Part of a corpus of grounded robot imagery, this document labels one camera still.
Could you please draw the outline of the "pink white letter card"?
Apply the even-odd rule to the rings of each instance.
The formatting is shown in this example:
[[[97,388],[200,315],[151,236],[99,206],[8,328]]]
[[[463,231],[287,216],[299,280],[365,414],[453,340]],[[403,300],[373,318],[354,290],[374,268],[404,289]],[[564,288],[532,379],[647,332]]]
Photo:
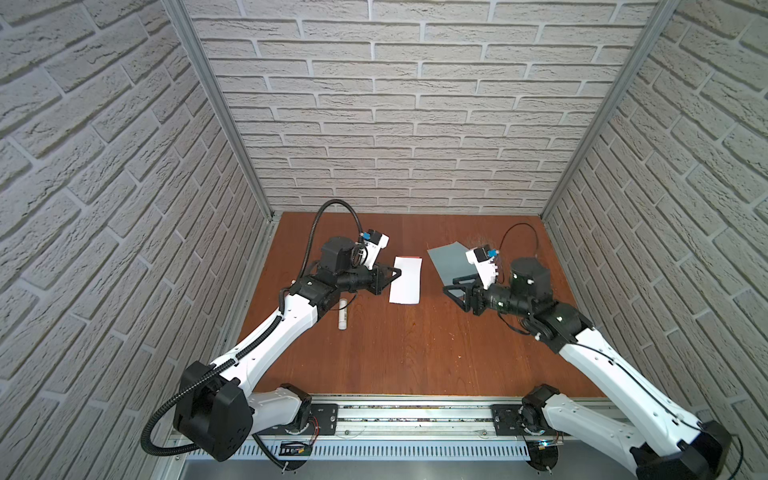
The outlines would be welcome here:
[[[400,275],[390,285],[389,302],[400,305],[417,305],[420,302],[421,267],[420,257],[396,257],[394,267]]]

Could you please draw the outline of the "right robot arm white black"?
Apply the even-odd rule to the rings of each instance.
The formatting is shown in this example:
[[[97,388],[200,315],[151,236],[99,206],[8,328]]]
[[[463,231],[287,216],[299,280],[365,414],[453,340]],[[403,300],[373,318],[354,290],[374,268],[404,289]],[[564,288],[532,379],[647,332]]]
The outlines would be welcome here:
[[[453,279],[443,292],[463,311],[494,310],[520,320],[516,330],[546,345],[581,371],[625,415],[619,422],[542,384],[516,415],[530,436],[566,433],[601,451],[639,479],[716,479],[733,437],[716,421],[702,422],[623,359],[591,320],[553,296],[550,272],[532,257],[511,264],[509,282],[497,282],[492,258],[469,252],[475,274]]]

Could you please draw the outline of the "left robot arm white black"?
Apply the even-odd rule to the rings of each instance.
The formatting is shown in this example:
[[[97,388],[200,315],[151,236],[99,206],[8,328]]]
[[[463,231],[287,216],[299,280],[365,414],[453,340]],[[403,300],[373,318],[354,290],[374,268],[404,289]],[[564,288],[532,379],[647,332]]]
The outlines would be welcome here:
[[[309,394],[290,384],[261,394],[254,389],[283,352],[339,303],[342,293],[379,295],[401,276],[400,269],[376,261],[388,242],[376,230],[362,233],[358,242],[329,239],[315,269],[280,296],[264,322],[211,363],[187,367],[172,407],[174,428],[190,440],[191,450],[225,461],[253,434],[274,426],[305,428]]]

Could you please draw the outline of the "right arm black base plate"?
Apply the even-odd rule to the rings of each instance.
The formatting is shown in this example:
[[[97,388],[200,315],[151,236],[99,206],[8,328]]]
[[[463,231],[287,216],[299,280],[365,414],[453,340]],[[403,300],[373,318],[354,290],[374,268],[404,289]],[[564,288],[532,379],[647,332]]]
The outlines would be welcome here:
[[[551,437],[560,435],[561,432],[550,428],[545,424],[543,415],[533,413],[529,425],[530,408],[521,403],[502,403],[490,406],[491,420],[497,436],[525,436],[525,437]]]

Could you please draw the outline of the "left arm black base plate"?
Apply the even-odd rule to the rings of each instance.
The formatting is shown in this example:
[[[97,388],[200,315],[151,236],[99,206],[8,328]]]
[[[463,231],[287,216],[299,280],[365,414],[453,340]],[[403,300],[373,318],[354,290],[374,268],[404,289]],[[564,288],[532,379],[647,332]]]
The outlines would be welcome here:
[[[286,425],[274,425],[258,432],[259,435],[289,435],[309,437],[317,433],[320,436],[333,436],[336,432],[339,406],[332,403],[312,403],[303,408],[306,423],[299,428],[295,422]]]

